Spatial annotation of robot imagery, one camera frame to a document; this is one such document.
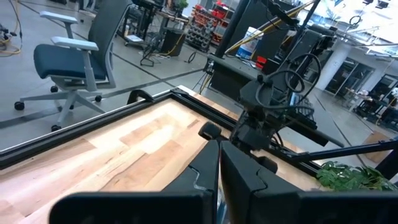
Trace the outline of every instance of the green plant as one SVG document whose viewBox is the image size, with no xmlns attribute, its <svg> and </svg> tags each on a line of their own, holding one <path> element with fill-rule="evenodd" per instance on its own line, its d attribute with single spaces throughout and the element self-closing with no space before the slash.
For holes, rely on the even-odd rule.
<svg viewBox="0 0 398 224">
<path fill-rule="evenodd" d="M 335 191 L 347 190 L 398 190 L 372 167 L 351 167 L 339 162 L 326 162 L 318 171 L 317 179 L 324 187 Z"/>
<path fill-rule="evenodd" d="M 179 9 L 185 9 L 186 7 L 188 7 L 188 3 L 186 0 L 180 0 L 180 4 L 178 4 L 178 8 Z"/>
</svg>

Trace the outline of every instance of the chair wheel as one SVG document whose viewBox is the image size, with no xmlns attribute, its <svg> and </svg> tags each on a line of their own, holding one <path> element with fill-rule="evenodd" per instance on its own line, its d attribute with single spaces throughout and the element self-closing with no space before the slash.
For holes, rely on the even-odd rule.
<svg viewBox="0 0 398 224">
<path fill-rule="evenodd" d="M 52 131 L 58 131 L 58 130 L 60 130 L 60 129 L 61 129 L 61 127 L 58 126 L 58 125 L 53 125 L 53 126 L 51 126 L 51 132 L 52 132 Z"/>
<path fill-rule="evenodd" d="M 56 92 L 58 92 L 58 87 L 57 86 L 51 86 L 50 91 L 52 93 L 56 93 Z"/>
<path fill-rule="evenodd" d="M 15 108 L 15 110 L 23 110 L 23 109 L 25 109 L 25 103 L 20 102 L 20 101 L 15 102 L 14 108 Z"/>
<path fill-rule="evenodd" d="M 95 97 L 95 101 L 96 101 L 96 102 L 99 103 L 99 102 L 101 102 L 101 100 L 102 100 L 102 96 L 99 96 L 99 95 L 98 95 L 98 96 Z"/>
<path fill-rule="evenodd" d="M 200 128 L 198 134 L 206 140 L 216 139 L 221 136 L 221 128 L 211 122 L 206 122 L 206 124 Z"/>
</svg>

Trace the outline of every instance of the chair armrest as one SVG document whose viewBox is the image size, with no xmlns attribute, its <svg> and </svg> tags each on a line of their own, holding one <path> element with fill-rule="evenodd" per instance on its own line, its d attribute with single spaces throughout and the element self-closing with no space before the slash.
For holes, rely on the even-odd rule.
<svg viewBox="0 0 398 224">
<path fill-rule="evenodd" d="M 99 50 L 96 43 L 85 40 L 76 40 L 66 37 L 52 37 L 51 41 L 56 46 L 74 47 L 82 50 Z"/>
<path fill-rule="evenodd" d="M 62 21 L 62 22 L 69 23 L 69 24 L 77 23 L 77 19 L 72 16 L 64 16 L 61 14 L 52 13 L 52 12 L 48 12 L 48 11 L 41 11 L 40 17 L 47 18 L 47 19 L 56 19 L 58 21 Z"/>
</svg>

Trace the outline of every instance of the wooden table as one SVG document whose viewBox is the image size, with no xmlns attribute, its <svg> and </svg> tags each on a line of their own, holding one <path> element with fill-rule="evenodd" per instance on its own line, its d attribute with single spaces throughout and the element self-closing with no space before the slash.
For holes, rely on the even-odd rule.
<svg viewBox="0 0 398 224">
<path fill-rule="evenodd" d="M 238 118 L 184 86 L 180 88 Z M 165 100 L 2 170 L 0 223 L 46 223 L 52 205 L 74 192 L 160 191 L 206 144 L 197 133 L 207 121 L 180 103 Z M 276 161 L 277 175 L 297 187 L 319 188 L 313 177 L 268 152 L 259 154 Z"/>
</svg>

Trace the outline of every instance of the chair base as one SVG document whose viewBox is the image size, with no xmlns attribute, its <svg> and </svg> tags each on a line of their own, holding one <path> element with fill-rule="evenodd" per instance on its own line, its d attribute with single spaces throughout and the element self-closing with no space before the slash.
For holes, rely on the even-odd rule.
<svg viewBox="0 0 398 224">
<path fill-rule="evenodd" d="M 95 110 L 101 114 L 105 113 L 105 110 L 101 109 L 99 106 L 87 100 L 87 97 L 95 96 L 97 98 L 101 98 L 101 93 L 98 92 L 85 92 L 85 91 L 78 91 L 78 90 L 70 90 L 70 91 L 61 91 L 57 93 L 51 93 L 46 95 L 40 96 L 28 96 L 22 97 L 20 102 L 15 103 L 17 110 L 23 110 L 24 102 L 25 101 L 38 101 L 38 100 L 66 100 L 65 104 L 62 106 L 62 110 L 60 116 L 58 117 L 57 124 L 55 125 L 57 128 L 52 127 L 52 131 L 56 131 L 62 127 L 62 124 L 65 118 L 68 115 L 69 110 L 72 110 L 74 107 L 74 103 L 78 102 L 83 106 L 86 106 L 92 110 Z"/>
</svg>

